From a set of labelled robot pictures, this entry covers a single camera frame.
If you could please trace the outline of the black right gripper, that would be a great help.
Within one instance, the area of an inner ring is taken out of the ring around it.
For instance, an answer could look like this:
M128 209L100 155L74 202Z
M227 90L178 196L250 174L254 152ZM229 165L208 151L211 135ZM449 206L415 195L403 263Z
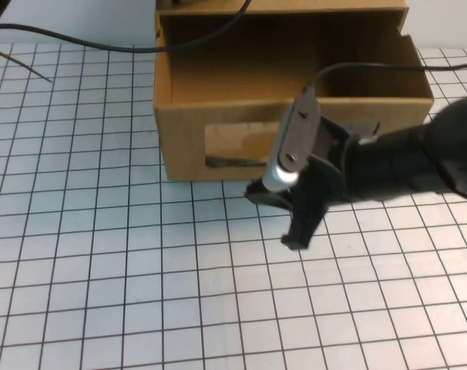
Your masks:
M268 190L261 178L247 185L244 196L256 205L291 211L281 243L307 250L328 206L344 194L342 158L350 133L321 115L295 115L289 121L289 171L297 174L290 190Z

